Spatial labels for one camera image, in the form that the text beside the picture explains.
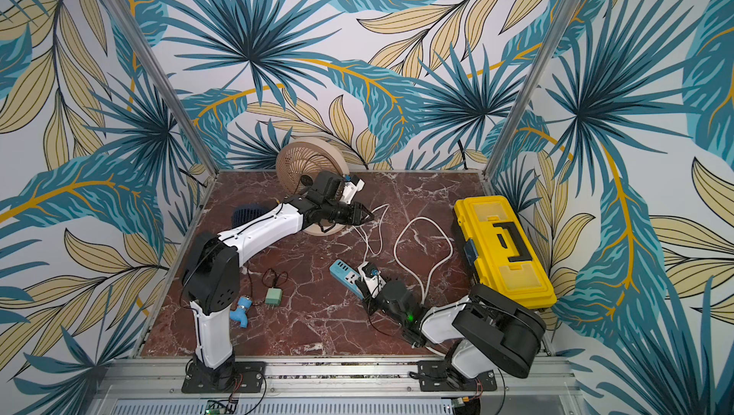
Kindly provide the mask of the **teal power strip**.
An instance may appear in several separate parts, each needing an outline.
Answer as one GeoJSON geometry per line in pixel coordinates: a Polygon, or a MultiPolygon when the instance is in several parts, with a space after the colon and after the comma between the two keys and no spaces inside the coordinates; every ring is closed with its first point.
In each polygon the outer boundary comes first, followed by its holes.
{"type": "Polygon", "coordinates": [[[330,273],[334,279],[360,300],[364,300],[366,283],[362,275],[341,259],[330,266],[330,273]]]}

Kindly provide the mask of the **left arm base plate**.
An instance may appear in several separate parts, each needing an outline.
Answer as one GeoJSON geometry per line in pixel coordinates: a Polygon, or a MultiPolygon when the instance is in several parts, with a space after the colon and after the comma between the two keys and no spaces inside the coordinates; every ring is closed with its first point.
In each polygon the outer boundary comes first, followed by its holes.
{"type": "Polygon", "coordinates": [[[185,371],[183,394],[255,394],[263,390],[265,361],[226,361],[210,369],[195,359],[185,371]]]}

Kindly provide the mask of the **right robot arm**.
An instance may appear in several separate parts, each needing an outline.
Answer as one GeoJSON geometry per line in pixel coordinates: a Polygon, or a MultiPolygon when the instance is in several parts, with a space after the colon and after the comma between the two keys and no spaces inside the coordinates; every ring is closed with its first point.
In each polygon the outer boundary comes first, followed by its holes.
{"type": "Polygon", "coordinates": [[[401,327],[401,337],[415,348],[453,340],[445,355],[449,371],[473,379],[491,365],[525,379],[539,353],[546,323],[530,309],[477,284],[463,298],[427,308],[397,279],[370,287],[356,282],[369,314],[381,311],[401,327]]]}

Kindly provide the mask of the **green power adapter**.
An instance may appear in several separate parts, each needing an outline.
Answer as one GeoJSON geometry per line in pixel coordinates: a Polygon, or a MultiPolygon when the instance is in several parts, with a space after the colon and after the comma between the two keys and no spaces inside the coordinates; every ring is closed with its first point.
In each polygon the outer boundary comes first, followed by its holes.
{"type": "Polygon", "coordinates": [[[281,305],[283,298],[283,290],[277,287],[269,288],[267,290],[264,304],[271,307],[277,307],[281,305]]]}

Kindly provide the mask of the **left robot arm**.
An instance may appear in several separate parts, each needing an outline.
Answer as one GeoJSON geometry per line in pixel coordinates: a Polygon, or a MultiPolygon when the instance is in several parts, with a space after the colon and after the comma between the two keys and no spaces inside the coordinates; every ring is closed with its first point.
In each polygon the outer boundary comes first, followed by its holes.
{"type": "Polygon", "coordinates": [[[197,340],[194,371],[219,389],[235,381],[229,312],[240,293],[241,269],[258,252],[311,226],[357,227],[373,220],[373,212],[354,200],[363,188],[355,175],[321,171],[313,185],[273,210],[228,231],[196,235],[182,279],[197,340]]]}

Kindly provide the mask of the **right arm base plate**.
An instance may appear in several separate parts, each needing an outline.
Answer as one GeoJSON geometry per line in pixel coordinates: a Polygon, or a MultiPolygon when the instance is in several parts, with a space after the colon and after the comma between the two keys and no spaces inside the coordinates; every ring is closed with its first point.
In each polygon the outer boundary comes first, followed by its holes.
{"type": "Polygon", "coordinates": [[[495,391],[497,382],[494,372],[487,371],[475,378],[463,376],[444,361],[418,361],[417,370],[409,377],[419,382],[422,392],[474,392],[495,391]]]}

